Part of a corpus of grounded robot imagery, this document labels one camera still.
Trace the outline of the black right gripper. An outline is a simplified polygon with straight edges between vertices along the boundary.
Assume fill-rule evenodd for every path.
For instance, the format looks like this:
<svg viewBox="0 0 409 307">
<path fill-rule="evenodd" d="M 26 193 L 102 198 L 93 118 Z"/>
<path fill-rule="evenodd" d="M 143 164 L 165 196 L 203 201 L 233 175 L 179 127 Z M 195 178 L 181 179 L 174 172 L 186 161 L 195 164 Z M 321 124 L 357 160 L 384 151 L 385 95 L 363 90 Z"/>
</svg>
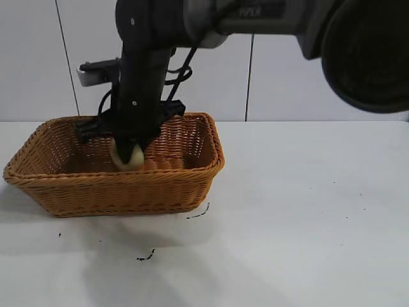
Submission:
<svg viewBox="0 0 409 307">
<path fill-rule="evenodd" d="M 109 83 L 104 99 L 111 100 L 108 110 L 101 102 L 96 116 L 75 123 L 79 137 L 88 141 L 112 136 L 116 153 L 123 164 L 131 160 L 135 146 L 142 151 L 160 136 L 160 127 L 175 115 L 182 115 L 185 106 L 179 101 L 161 99 L 167 80 L 169 60 L 176 50 L 162 49 L 135 54 L 123 52 L 120 58 L 85 62 L 77 69 L 83 87 Z"/>
</svg>

